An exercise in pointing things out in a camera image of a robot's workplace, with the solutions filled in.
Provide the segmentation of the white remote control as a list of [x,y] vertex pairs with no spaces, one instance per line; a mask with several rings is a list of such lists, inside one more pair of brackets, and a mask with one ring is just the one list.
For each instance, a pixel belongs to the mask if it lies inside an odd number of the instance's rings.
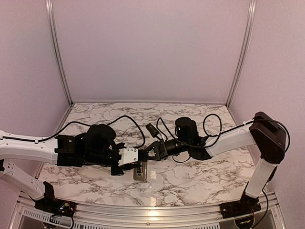
[[137,163],[137,167],[133,169],[133,179],[135,181],[147,180],[147,162]]

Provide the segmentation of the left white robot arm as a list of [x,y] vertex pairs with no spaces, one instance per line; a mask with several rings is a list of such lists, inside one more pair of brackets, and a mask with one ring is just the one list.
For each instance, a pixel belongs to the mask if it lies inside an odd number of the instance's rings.
[[120,176],[124,170],[133,169],[138,162],[148,160],[148,154],[136,147],[115,143],[116,132],[108,125],[92,125],[88,131],[76,136],[57,135],[45,139],[0,133],[1,176],[19,186],[34,202],[49,212],[60,209],[53,186],[47,182],[35,182],[20,169],[9,164],[10,159],[33,160],[60,167],[99,165],[110,167],[111,175]]

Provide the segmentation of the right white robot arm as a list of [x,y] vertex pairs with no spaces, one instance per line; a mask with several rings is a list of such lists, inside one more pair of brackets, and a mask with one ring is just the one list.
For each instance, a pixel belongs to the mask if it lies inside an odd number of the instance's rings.
[[175,120],[175,133],[171,140],[155,141],[140,150],[140,162],[161,161],[181,152],[188,152],[196,160],[209,160],[219,154],[245,146],[257,146],[261,155],[244,189],[245,196],[236,203],[236,210],[245,214],[254,207],[265,185],[272,179],[277,166],[283,161],[291,144],[287,128],[264,112],[257,112],[253,119],[216,135],[199,136],[197,124],[189,117]]

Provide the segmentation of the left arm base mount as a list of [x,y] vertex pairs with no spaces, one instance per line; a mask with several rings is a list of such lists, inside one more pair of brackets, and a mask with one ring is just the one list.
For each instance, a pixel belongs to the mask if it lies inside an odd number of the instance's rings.
[[34,202],[36,209],[70,218],[73,217],[76,208],[75,202],[57,198],[54,200],[43,198]]

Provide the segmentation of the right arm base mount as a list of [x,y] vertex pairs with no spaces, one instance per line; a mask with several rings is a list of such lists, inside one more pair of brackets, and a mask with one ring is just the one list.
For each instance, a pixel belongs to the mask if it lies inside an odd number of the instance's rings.
[[251,214],[261,209],[258,199],[254,199],[254,201],[237,200],[220,204],[221,214],[224,219]]

